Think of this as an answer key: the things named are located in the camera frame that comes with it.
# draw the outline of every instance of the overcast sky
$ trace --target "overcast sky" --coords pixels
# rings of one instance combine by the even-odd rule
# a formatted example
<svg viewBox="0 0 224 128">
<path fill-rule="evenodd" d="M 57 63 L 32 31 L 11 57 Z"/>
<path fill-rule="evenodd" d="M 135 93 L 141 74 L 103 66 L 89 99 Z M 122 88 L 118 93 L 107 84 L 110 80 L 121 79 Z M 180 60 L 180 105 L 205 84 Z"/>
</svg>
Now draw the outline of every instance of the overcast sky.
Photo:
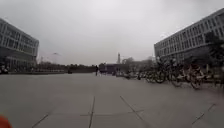
<svg viewBox="0 0 224 128">
<path fill-rule="evenodd" d="M 98 64 L 154 54 L 153 44 L 224 0 L 0 0 L 0 17 L 40 41 L 39 57 Z"/>
</svg>

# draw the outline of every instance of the tower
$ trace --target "tower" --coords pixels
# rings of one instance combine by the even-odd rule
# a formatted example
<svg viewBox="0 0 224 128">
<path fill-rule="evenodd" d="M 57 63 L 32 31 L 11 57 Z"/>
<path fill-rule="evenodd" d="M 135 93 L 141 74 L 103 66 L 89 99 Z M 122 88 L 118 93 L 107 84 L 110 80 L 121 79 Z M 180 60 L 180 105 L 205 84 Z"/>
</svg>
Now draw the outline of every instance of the tower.
<svg viewBox="0 0 224 128">
<path fill-rule="evenodd" d="M 120 63 L 121 63 L 121 56 L 120 56 L 120 53 L 118 53 L 117 64 L 120 64 Z"/>
</svg>

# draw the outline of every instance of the red object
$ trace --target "red object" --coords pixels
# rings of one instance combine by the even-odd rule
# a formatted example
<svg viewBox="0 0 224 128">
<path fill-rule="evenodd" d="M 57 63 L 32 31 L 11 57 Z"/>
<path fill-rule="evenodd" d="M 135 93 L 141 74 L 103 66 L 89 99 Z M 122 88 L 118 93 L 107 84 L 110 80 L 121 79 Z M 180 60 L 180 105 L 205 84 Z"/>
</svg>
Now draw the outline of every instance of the red object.
<svg viewBox="0 0 224 128">
<path fill-rule="evenodd" d="M 12 128 L 8 119 L 0 116 L 0 128 Z"/>
</svg>

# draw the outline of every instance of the ground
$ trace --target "ground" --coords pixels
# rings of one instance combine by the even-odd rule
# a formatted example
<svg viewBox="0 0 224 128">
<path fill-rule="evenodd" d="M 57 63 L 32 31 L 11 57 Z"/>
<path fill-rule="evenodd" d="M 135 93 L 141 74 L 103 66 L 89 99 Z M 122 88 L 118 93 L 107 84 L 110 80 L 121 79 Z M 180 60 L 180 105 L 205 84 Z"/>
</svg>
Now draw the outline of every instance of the ground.
<svg viewBox="0 0 224 128">
<path fill-rule="evenodd" d="M 223 95 L 94 74 L 0 76 L 13 128 L 222 128 Z"/>
</svg>

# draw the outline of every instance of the building facade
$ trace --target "building facade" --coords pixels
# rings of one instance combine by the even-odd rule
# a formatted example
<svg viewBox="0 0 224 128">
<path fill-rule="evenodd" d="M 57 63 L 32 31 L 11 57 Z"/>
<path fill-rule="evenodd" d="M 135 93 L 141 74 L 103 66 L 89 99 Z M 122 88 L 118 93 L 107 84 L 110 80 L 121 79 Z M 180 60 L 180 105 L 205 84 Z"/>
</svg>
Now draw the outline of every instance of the building facade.
<svg viewBox="0 0 224 128">
<path fill-rule="evenodd" d="M 209 32 L 224 40 L 224 8 L 154 44 L 155 55 L 164 60 L 176 58 L 178 62 L 191 56 L 206 56 L 209 42 L 205 35 Z"/>
<path fill-rule="evenodd" d="M 39 41 L 0 19 L 0 62 L 10 68 L 36 64 Z"/>
</svg>

